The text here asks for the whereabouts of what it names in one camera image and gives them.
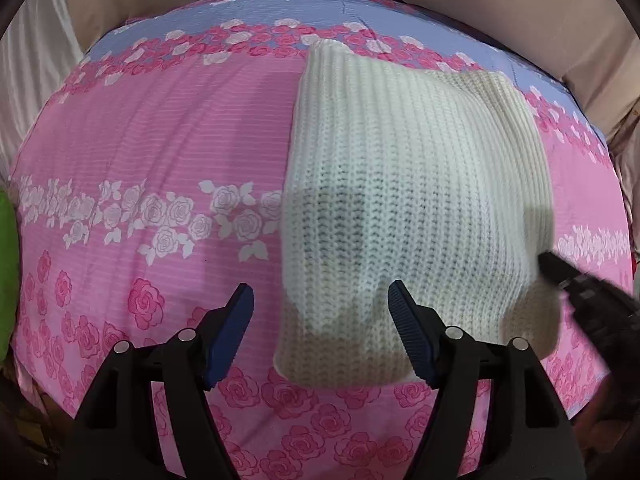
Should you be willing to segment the green plush toy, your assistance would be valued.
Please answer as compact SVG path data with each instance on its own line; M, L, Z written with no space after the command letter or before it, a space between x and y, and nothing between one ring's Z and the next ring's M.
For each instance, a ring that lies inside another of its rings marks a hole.
M16 324L20 301L20 240L15 210L8 194L0 200L0 359L4 361Z

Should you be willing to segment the beige bed sheet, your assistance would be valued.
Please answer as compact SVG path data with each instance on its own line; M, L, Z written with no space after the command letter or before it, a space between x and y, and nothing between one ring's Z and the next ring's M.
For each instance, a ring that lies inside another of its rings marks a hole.
M194 0L1 0L1 165L51 93L130 18ZM623 196L639 205L639 17L623 0L383 0L437 12L496 40L570 88L600 128Z

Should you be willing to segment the pink floral quilt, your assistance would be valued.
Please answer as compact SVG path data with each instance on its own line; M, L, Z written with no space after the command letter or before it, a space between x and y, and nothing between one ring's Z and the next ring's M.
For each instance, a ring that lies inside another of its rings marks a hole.
M568 92L439 18L380 0L202 0L107 34L47 102L12 171L20 192L17 363L75 414L120 338L157 344L250 284L256 311L208 397L244 479L398 479L427 386L311 390L273 368L278 220L308 48L443 72L496 70L533 105L559 250L623 288L632 260L600 132Z

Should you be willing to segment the white knitted garment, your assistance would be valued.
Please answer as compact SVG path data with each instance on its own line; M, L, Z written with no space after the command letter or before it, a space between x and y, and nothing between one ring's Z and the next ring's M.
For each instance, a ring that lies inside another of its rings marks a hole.
M480 341L559 339L537 258L554 242L532 110L499 72L418 70L314 44L300 77L281 208L273 365L296 385L393 384L412 367L388 312L418 304Z

